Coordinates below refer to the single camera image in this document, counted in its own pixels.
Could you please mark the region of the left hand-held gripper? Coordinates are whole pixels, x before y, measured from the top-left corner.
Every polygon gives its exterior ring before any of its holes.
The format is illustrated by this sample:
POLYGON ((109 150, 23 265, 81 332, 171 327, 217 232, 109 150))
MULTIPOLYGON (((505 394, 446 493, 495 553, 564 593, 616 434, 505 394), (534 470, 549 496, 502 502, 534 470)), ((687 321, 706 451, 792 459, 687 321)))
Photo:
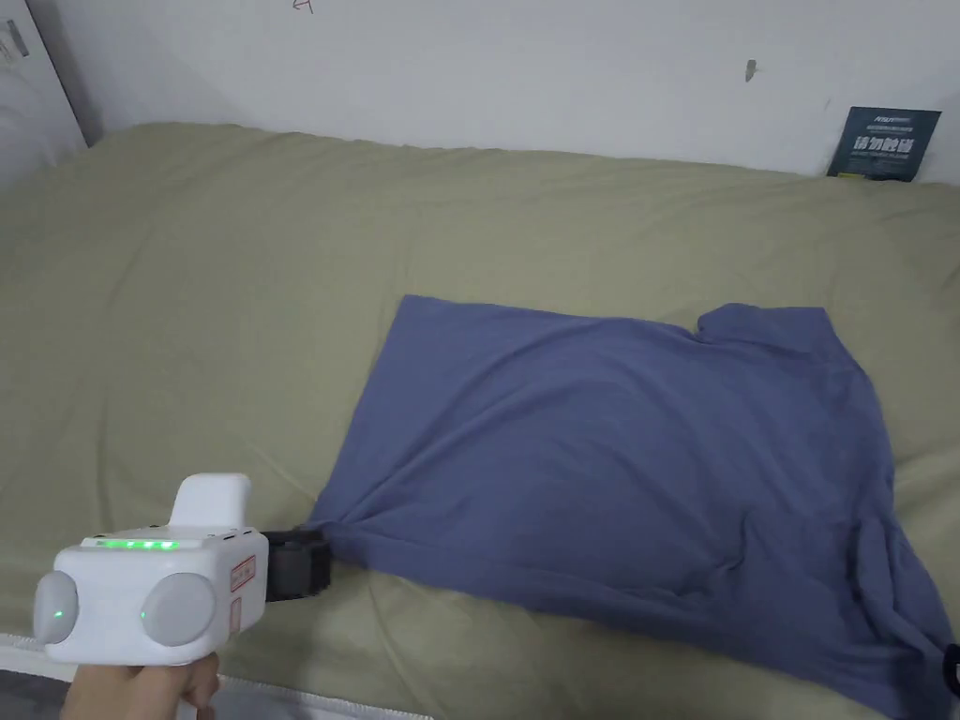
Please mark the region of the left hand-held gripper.
MULTIPOLYGON (((40 579, 33 634, 52 661, 169 667, 213 653, 261 620, 268 539, 248 526, 239 473, 187 477, 164 525, 98 534, 59 552, 40 579)), ((290 532, 292 599, 331 582, 322 529, 290 532)))

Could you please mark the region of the person's left hand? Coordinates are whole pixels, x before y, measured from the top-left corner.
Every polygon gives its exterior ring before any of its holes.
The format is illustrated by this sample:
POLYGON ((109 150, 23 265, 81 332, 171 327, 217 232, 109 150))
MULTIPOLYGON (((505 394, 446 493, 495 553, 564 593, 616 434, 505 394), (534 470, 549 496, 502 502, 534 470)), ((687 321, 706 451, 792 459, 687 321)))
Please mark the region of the person's left hand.
POLYGON ((196 719, 214 719, 219 656, 175 667, 81 665, 59 717, 62 719, 175 719, 182 705, 196 719))

